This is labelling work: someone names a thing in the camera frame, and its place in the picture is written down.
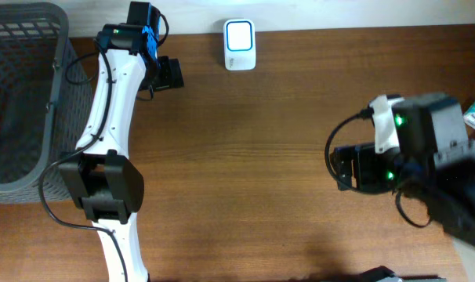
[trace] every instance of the wood grain surface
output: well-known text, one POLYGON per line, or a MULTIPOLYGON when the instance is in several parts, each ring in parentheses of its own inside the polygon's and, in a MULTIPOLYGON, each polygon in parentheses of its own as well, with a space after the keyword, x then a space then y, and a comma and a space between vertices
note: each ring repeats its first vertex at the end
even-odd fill
MULTIPOLYGON (((339 192, 322 153, 331 130, 373 97, 475 97, 475 25, 256 35, 256 69, 223 66, 221 34, 170 36, 185 88, 138 102, 129 135, 145 179, 142 256, 153 280, 323 278, 387 266, 466 276, 440 226, 407 225, 391 195, 339 192)), ((78 53, 90 39, 73 40, 78 53)), ((94 62, 85 63, 92 74, 94 62)), ((335 145, 371 141, 355 121, 335 145)), ((425 208, 404 202, 411 216, 425 208)), ((61 218, 86 223, 70 202, 61 218)), ((39 204, 0 205, 0 281, 106 281, 94 232, 58 226, 39 204)))

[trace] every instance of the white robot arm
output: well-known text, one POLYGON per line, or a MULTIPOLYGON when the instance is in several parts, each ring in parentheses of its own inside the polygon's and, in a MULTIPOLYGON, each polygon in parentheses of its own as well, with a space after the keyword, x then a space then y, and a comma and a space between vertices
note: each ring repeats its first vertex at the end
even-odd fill
POLYGON ((139 90, 148 89, 153 95, 154 90, 183 87, 178 60, 157 58, 157 48, 165 39, 158 38, 160 16, 165 20, 150 3, 132 2, 127 23, 107 24, 98 34, 98 84, 76 145, 76 150, 85 150, 58 167, 76 207, 102 229, 98 233, 110 282, 149 280, 136 229, 143 177, 129 162, 128 137, 139 90))

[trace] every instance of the plastic basket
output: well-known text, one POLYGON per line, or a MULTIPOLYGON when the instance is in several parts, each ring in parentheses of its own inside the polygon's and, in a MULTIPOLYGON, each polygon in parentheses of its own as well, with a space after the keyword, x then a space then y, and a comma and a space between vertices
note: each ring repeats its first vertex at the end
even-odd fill
MULTIPOLYGON (((92 90, 63 78, 76 58, 67 35, 57 5, 0 5, 0 203, 39 201, 42 170, 72 151, 85 127, 92 90)), ((80 64, 69 77, 86 79, 80 64)), ((70 197, 56 170, 45 178, 45 195, 70 197)))

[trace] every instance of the white plug-in light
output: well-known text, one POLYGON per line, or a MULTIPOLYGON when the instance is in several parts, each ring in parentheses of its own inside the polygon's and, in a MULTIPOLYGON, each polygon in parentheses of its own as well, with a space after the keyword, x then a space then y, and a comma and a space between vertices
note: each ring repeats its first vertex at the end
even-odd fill
POLYGON ((228 20, 223 25, 225 68, 246 71, 255 68, 255 25, 251 20, 228 20))

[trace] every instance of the green led light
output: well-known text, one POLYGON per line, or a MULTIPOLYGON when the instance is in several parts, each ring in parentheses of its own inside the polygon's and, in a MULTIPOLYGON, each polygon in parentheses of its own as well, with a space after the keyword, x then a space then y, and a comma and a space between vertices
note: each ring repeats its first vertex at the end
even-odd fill
POLYGON ((387 172, 387 180, 393 180, 393 179, 394 179, 394 173, 387 172))
POLYGON ((396 123, 397 127, 400 127, 406 122, 406 119, 397 114, 396 116, 394 116, 394 122, 396 123))

